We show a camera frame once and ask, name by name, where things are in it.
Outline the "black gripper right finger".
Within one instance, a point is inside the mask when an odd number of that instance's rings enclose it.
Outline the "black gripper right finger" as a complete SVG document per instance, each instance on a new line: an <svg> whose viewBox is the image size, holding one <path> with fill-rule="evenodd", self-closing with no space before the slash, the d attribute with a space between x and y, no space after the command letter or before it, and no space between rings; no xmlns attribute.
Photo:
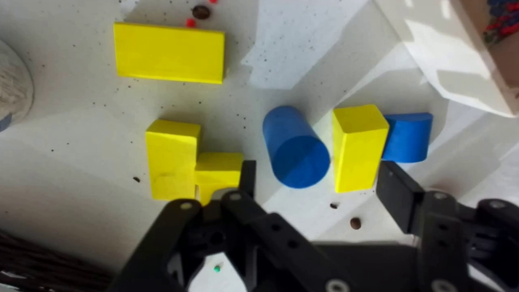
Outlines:
<svg viewBox="0 0 519 292"><path fill-rule="evenodd" d="M404 234L415 234L425 190L396 162L378 169L376 196Z"/></svg>

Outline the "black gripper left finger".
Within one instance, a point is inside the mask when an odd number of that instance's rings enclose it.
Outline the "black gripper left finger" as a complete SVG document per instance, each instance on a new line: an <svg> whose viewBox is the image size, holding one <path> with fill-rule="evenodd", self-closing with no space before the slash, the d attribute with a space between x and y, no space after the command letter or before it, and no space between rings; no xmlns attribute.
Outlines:
<svg viewBox="0 0 519 292"><path fill-rule="evenodd" d="M254 161L245 161L241 164L241 173L240 173L240 185L238 190L250 198L254 196L256 188L256 162Z"/></svg>

